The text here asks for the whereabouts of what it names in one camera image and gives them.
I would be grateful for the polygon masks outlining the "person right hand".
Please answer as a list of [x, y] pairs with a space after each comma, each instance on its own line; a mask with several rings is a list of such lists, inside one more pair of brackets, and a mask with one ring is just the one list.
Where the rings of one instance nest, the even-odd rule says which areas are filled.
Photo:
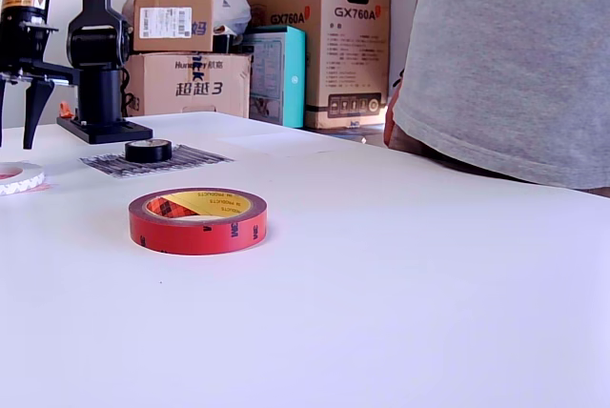
[[385, 126], [384, 126], [384, 132], [383, 132], [383, 141], [384, 141], [384, 144], [386, 147], [390, 146], [390, 141], [391, 141], [392, 133], [393, 133], [394, 126], [395, 126], [394, 107], [399, 98], [400, 89], [401, 89], [400, 86], [396, 87], [396, 89], [390, 99], [390, 102], [388, 103], [388, 107], [387, 107]]

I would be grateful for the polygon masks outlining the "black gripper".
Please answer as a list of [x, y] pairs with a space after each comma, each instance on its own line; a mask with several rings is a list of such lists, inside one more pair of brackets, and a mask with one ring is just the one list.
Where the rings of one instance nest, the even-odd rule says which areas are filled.
[[0, 145], [6, 82], [30, 82], [26, 90], [23, 148], [30, 150], [42, 112], [55, 85], [75, 86], [76, 70], [44, 61], [49, 36], [55, 29], [25, 21], [1, 23]]

